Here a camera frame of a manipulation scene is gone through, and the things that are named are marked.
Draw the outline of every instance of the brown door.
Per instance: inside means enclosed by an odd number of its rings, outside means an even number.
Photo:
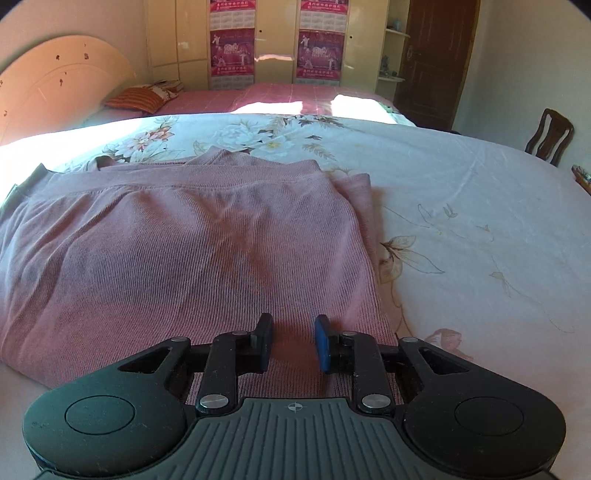
[[[411,0],[394,105],[419,127],[450,130],[479,0]]]

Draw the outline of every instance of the silver screw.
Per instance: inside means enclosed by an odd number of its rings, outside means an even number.
[[[376,410],[378,408],[384,408],[390,405],[390,399],[386,395],[372,393],[371,395],[364,396],[361,400],[361,403],[363,403],[363,405],[365,405],[367,408]]]
[[[203,408],[222,408],[228,404],[228,398],[224,395],[214,393],[211,395],[205,395],[199,400],[199,403]]]

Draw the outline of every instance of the headboard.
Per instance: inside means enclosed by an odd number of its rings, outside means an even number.
[[[129,61],[98,38],[37,45],[0,73],[0,145],[76,127],[134,80]]]

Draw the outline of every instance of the wooden chair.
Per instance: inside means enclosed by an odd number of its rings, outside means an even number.
[[[550,108],[544,110],[538,131],[528,142],[525,151],[529,154],[533,154],[534,147],[540,141],[542,134],[544,133],[544,126],[548,116],[550,117],[548,133],[546,133],[546,137],[540,143],[538,150],[535,152],[535,156],[544,161],[548,161],[550,155],[554,151],[554,147],[556,147],[556,152],[552,156],[552,160],[550,160],[550,165],[557,167],[564,149],[569,145],[573,138],[574,126],[570,123],[569,119],[560,115],[556,110]]]

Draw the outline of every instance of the orange striped pillow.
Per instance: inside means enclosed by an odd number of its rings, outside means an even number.
[[[175,94],[155,86],[130,87],[116,97],[107,100],[105,105],[155,114],[166,102],[175,97]]]

